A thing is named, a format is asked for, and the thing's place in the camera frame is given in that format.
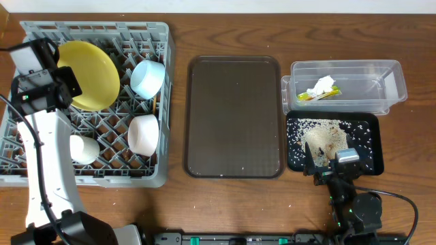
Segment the yellow plate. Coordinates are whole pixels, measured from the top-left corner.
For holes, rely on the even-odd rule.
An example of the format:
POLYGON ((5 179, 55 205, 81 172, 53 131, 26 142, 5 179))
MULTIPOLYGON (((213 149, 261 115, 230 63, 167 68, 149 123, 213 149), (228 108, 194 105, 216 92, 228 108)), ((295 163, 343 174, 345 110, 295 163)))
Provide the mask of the yellow plate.
POLYGON ((82 94, 73 98, 72 106, 85 111, 109 108, 120 90, 119 73, 112 59, 97 46, 83 41, 59 46, 59 67, 71 67, 82 94))

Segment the white paper napkin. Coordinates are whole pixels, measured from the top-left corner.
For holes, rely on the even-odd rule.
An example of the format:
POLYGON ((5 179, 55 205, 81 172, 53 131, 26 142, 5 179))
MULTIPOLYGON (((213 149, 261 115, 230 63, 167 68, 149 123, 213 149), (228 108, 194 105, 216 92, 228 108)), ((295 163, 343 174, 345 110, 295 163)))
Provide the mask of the white paper napkin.
POLYGON ((317 81, 313 88, 308 88, 307 92, 312 96, 321 95, 324 92, 332 91, 334 83, 335 80, 331 76, 324 76, 317 81))

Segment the white cup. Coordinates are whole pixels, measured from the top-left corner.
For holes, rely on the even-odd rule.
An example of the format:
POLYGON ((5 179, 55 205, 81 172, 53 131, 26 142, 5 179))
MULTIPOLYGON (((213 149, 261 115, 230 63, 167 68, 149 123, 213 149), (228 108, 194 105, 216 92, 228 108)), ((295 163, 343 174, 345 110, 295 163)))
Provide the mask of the white cup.
POLYGON ((70 154, 75 162, 88 165, 99 156, 99 144, 90 137, 71 135, 69 138, 70 154))

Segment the light blue bowl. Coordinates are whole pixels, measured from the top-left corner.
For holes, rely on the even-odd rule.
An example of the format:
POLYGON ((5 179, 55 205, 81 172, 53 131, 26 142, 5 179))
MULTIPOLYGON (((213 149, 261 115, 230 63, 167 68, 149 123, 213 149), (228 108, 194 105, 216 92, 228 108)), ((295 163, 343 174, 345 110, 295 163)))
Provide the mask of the light blue bowl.
POLYGON ((130 78, 130 87, 143 99, 151 99, 161 89, 165 79, 162 63, 143 60, 138 63, 130 78))

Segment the pink white bowl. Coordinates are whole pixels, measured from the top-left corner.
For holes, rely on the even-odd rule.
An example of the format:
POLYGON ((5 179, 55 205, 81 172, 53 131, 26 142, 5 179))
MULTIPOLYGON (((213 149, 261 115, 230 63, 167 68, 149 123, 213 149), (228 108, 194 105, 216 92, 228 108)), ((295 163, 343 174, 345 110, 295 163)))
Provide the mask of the pink white bowl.
POLYGON ((151 157, 156 151, 159 139, 159 124, 152 115, 134 117, 128 129, 129 149, 146 157, 151 157))

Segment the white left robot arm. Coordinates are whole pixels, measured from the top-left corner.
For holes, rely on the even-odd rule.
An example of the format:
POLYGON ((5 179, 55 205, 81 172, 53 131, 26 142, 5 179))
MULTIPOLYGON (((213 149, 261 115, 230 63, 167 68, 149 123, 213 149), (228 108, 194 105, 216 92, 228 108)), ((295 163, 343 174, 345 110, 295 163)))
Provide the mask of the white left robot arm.
POLYGON ((68 108, 82 90, 71 67, 58 67, 47 37, 7 48, 18 75, 2 97, 22 138, 29 179, 26 230, 11 244, 141 244, 136 225, 114 229, 85 210, 70 153, 68 108))

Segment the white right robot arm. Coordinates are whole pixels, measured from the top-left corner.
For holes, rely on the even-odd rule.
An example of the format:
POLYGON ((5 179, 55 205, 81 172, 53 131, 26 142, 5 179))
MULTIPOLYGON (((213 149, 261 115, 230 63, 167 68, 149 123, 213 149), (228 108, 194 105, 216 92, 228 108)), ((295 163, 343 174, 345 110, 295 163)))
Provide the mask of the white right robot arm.
POLYGON ((365 173, 366 167, 347 136, 347 149, 335 153, 334 159, 318 167, 309 144, 305 144, 303 174, 313 176, 315 186, 326 185, 330 193, 332 215, 338 230, 332 235, 333 244, 351 244, 353 240, 369 244, 382 227, 382 200, 377 194, 356 192, 353 181, 365 173))

